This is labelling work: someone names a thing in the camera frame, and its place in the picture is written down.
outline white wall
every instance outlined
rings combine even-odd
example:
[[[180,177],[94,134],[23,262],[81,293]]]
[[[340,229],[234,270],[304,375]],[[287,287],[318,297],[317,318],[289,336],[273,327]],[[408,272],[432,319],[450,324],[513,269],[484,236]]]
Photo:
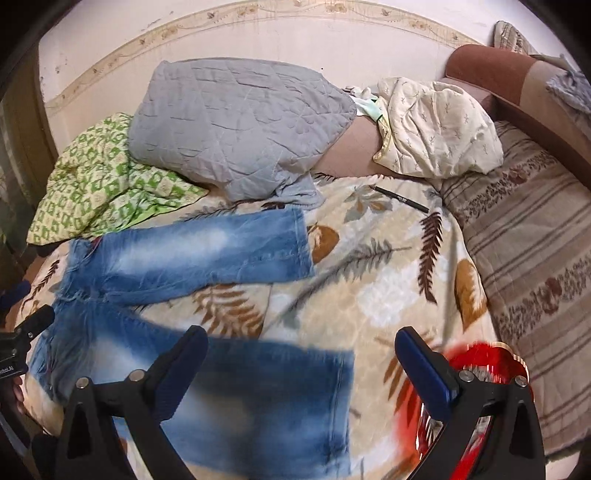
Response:
[[[97,61],[142,33],[227,3],[225,0],[82,0],[41,40],[44,100],[59,95]],[[515,25],[538,51],[556,56],[566,52],[554,34],[518,0],[382,0],[379,3],[435,20],[483,44],[490,42],[497,20],[505,20]]]

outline jeans leg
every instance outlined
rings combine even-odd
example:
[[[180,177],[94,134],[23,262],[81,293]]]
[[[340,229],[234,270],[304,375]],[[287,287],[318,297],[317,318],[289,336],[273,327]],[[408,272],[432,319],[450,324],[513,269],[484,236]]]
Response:
[[[73,241],[58,298],[157,303],[215,283],[274,283],[313,274],[299,209],[195,219]]]
[[[43,333],[30,367],[62,404],[78,378],[123,380],[184,333],[104,302],[55,307],[59,322]],[[185,461],[208,468],[269,480],[347,476],[352,381],[352,352],[210,338],[201,370],[162,427]]]

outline leaf-patterned blanket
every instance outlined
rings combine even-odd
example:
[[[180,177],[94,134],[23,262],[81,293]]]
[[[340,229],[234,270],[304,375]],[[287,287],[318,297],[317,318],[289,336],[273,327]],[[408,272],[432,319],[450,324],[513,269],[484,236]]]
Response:
[[[78,135],[49,175],[27,242],[47,245],[123,230],[207,194],[172,171],[129,155],[131,116],[116,113]]]
[[[372,184],[429,206],[430,214],[373,191]],[[211,335],[353,349],[352,478],[397,480],[418,462],[420,401],[394,356],[394,336],[400,327],[412,325],[444,353],[476,340],[496,340],[486,297],[459,226],[432,187],[381,176],[335,180],[318,175],[316,185],[326,201],[306,212],[316,265],[313,278],[214,285],[137,311],[173,328],[203,325]],[[197,204],[141,226],[281,207],[264,202],[230,205],[213,190]],[[53,301],[67,249],[64,244],[48,258],[18,321]],[[31,415],[50,432],[58,432],[61,410],[33,378],[26,378],[25,390]],[[149,478],[134,445],[128,445],[128,454],[138,478]],[[200,480],[229,477],[194,465],[191,469]]]

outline green patterned blanket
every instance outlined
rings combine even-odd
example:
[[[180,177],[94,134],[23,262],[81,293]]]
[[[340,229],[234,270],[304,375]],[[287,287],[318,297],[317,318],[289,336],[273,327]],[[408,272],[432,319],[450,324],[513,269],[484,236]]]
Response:
[[[116,113],[82,132],[56,162],[27,242],[93,238],[171,212],[207,194],[172,171],[129,155],[130,115]]]

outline gray cloth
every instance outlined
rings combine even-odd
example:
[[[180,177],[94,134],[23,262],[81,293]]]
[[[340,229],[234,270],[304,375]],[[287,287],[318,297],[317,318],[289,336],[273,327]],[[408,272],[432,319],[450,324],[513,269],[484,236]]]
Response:
[[[546,88],[570,119],[591,140],[591,85],[582,72],[552,77]]]
[[[138,161],[213,183],[231,201],[315,208],[309,170],[347,130],[356,107],[313,70],[266,60],[213,58],[155,70],[131,122]]]

